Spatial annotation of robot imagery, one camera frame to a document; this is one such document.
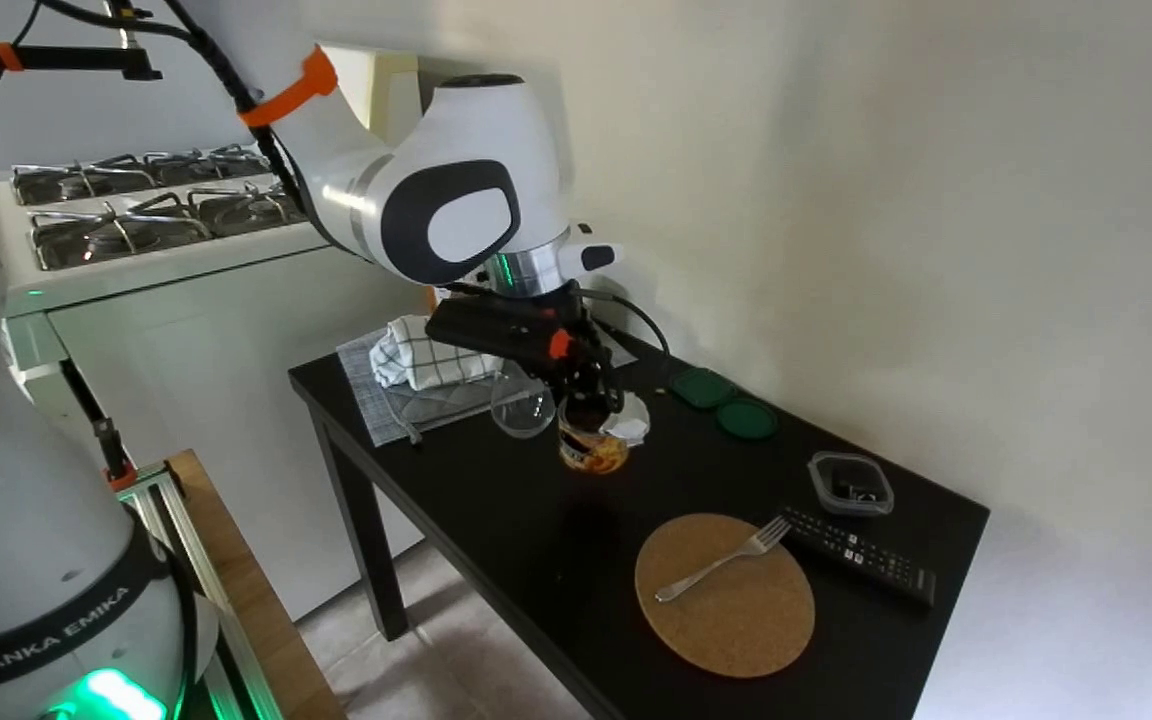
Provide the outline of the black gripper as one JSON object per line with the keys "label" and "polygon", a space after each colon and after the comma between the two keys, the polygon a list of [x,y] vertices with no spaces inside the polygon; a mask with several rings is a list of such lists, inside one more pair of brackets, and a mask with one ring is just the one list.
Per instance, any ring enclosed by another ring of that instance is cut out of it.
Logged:
{"label": "black gripper", "polygon": [[427,316],[427,336],[520,363],[575,414],[613,414],[621,406],[608,346],[581,309],[452,296]]}

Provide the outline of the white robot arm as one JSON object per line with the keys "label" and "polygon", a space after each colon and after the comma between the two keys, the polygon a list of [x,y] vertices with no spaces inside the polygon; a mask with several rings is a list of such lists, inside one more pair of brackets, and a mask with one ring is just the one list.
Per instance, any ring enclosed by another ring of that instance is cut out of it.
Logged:
{"label": "white robot arm", "polygon": [[[200,442],[274,597],[313,613],[359,568],[338,501],[282,414],[282,367],[386,311],[395,283],[447,288],[504,259],[546,299],[613,253],[575,230],[553,127],[520,75],[452,79],[384,143],[338,98],[299,0],[169,3],[267,147],[299,249],[68,309],[59,336],[138,442]],[[200,662],[204,597],[0,361],[0,720],[43,720],[96,673],[169,703]]]}

